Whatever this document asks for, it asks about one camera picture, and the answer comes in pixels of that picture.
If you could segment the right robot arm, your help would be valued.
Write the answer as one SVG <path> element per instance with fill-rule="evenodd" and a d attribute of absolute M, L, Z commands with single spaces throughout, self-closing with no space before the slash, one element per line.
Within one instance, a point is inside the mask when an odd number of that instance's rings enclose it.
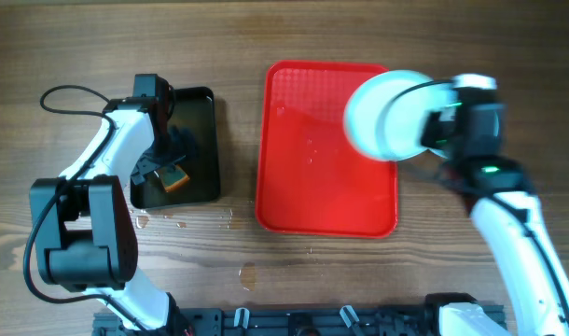
<path fill-rule="evenodd" d="M 541 202 L 520 163 L 501 153 L 504 107 L 494 89 L 455 89 L 451 121 L 435 113 L 424 143 L 445 152 L 437 182 L 458 193 L 491 249 L 521 335 L 569 335 L 569 280 Z"/>

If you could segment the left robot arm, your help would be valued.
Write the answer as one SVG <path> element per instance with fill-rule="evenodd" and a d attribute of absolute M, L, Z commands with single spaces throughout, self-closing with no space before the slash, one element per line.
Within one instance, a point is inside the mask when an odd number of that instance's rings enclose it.
<path fill-rule="evenodd" d="M 52 304 L 97 300 L 135 334 L 191 335 L 175 299 L 138 267 L 138 243 L 123 190 L 143 155 L 167 149 L 170 93 L 107 101 L 102 124 L 59 176 L 30 188 L 33 228 L 23 280 Z"/>

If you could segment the orange green scrub sponge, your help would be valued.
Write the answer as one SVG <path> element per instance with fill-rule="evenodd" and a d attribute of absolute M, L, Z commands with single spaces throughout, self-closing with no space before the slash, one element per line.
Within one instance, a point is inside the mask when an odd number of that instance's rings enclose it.
<path fill-rule="evenodd" d="M 173 192 L 190 180 L 189 175 L 176 164 L 160 167 L 155 171 L 155 175 L 166 192 Z"/>

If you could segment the light blue plate top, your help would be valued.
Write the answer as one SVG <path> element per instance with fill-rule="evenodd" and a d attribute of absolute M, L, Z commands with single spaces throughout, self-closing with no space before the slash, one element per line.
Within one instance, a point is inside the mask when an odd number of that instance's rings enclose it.
<path fill-rule="evenodd" d="M 420 144 L 432 111 L 455 101 L 451 84 L 410 70 L 377 75 L 358 87 L 345 106 L 343 129 L 351 146 L 374 161 L 404 161 L 427 150 Z"/>

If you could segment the light blue plate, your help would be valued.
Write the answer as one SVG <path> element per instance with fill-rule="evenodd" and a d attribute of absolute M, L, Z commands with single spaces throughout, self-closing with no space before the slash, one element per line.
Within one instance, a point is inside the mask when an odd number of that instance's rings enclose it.
<path fill-rule="evenodd" d="M 426 120 L 421 144 L 441 150 L 448 159 L 497 155 L 501 146 L 501 118 L 495 111 L 458 112 L 444 119 L 441 111 Z"/>
<path fill-rule="evenodd" d="M 420 144 L 432 111 L 455 101 L 451 84 L 410 70 L 377 75 L 358 87 L 345 106 L 343 129 L 351 146 L 374 161 L 404 161 L 427 150 Z"/>

